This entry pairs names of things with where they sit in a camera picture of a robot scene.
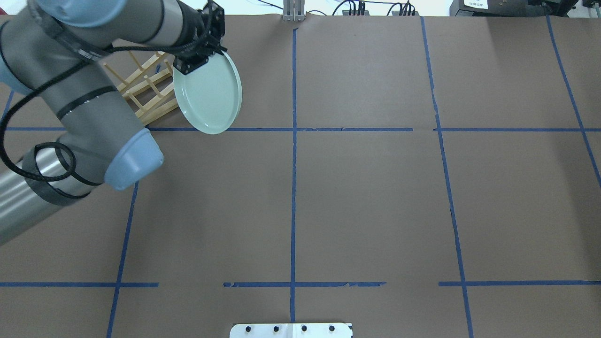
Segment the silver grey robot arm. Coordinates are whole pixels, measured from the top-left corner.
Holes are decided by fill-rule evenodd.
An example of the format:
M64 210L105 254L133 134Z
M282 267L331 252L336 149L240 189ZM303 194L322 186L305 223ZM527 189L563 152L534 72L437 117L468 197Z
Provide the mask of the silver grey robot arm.
M189 72L222 52L223 7L179 0L29 0L1 25L1 81L22 95L1 120L1 243L108 184L124 190L164 161L157 142L99 61L122 48L163 51ZM17 162L6 152L9 120L42 98L66 133Z

